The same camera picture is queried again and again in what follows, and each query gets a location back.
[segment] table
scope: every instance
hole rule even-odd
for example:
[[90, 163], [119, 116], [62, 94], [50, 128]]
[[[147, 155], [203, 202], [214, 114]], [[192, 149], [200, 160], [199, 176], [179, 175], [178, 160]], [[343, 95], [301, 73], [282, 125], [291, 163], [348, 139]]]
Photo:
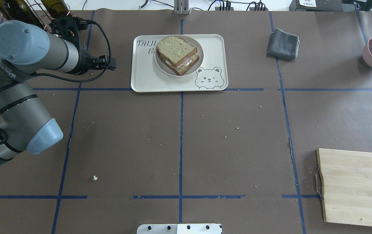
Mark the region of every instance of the table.
[[[30, 81], [65, 137], [0, 166], [0, 233], [215, 222], [223, 233], [372, 234], [323, 222], [313, 188], [317, 148], [372, 152], [372, 68], [361, 59], [372, 13], [75, 14], [103, 26], [117, 70]], [[266, 55], [273, 28], [299, 36], [295, 61]], [[210, 33], [225, 40], [225, 91], [130, 90], [136, 36]], [[107, 51], [95, 27], [82, 41], [93, 56]]]

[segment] cutting board handle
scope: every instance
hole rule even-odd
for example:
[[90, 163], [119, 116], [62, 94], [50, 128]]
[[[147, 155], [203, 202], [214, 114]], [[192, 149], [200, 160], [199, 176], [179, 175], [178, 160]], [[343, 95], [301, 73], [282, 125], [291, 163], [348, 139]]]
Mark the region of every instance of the cutting board handle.
[[317, 192], [317, 194], [319, 195], [320, 197], [320, 200], [323, 201], [323, 196], [322, 196], [322, 183], [321, 183], [321, 179], [320, 179], [320, 165], [317, 166], [317, 170], [315, 172], [315, 179], [314, 179], [314, 186], [315, 186], [315, 190]]

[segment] wine bottle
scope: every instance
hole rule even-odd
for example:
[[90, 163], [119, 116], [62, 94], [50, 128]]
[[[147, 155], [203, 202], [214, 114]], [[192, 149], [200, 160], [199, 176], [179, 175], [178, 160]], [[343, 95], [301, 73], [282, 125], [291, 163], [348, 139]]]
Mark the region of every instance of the wine bottle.
[[12, 19], [44, 28], [25, 0], [4, 0], [4, 8]]
[[0, 12], [6, 20], [12, 20], [4, 8], [4, 0], [0, 0]]
[[67, 15], [68, 9], [63, 0], [42, 0], [50, 16], [57, 19], [63, 15]]

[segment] metal bracket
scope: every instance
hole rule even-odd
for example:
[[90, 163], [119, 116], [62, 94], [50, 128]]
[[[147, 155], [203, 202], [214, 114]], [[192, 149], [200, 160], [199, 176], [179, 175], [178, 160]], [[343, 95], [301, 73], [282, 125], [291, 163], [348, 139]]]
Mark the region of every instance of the metal bracket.
[[137, 234], [222, 234], [221, 224], [140, 225]]
[[188, 15], [189, 11], [189, 0], [174, 0], [175, 15]]

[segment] white mounting plate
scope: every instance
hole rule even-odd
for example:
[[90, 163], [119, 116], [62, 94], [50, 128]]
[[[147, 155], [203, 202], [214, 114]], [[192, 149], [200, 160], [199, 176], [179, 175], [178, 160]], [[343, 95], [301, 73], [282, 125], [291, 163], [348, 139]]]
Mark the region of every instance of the white mounting plate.
[[221, 224], [140, 225], [137, 234], [222, 234], [221, 227]]
[[[217, 91], [228, 86], [225, 46], [220, 35], [179, 35], [195, 39], [204, 53], [200, 68], [192, 67], [191, 70], [196, 71], [183, 76], [170, 75], [156, 63], [156, 46], [169, 36], [171, 35], [142, 35], [134, 39], [131, 88], [135, 92]], [[214, 83], [207, 83], [206, 77], [219, 80], [217, 85], [223, 84], [215, 86]]]

